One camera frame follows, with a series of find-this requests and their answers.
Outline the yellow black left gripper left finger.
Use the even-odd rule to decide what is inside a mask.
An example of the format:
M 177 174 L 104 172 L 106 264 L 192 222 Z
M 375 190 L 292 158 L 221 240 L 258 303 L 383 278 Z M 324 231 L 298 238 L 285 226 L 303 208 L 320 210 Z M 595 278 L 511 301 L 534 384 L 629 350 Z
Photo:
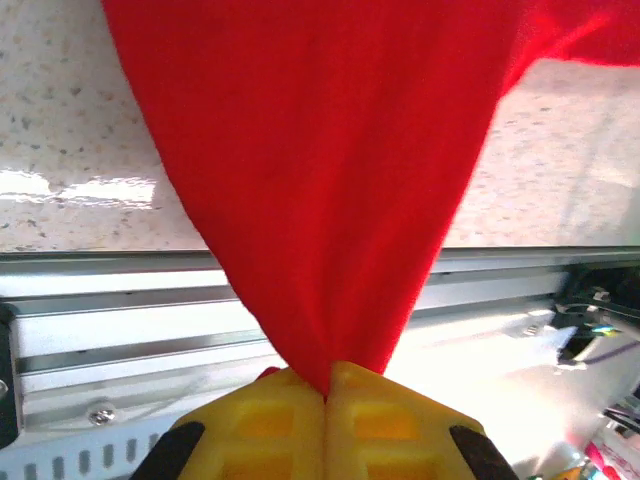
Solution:
M 133 479 L 321 479 L 324 398 L 290 368 L 180 417 Z

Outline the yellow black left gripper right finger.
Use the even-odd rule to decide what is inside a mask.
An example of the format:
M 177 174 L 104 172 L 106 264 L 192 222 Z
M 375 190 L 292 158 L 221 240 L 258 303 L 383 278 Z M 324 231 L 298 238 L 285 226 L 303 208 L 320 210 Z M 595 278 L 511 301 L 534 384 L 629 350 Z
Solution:
M 358 365 L 333 365 L 325 413 L 327 479 L 517 477 L 478 421 Z

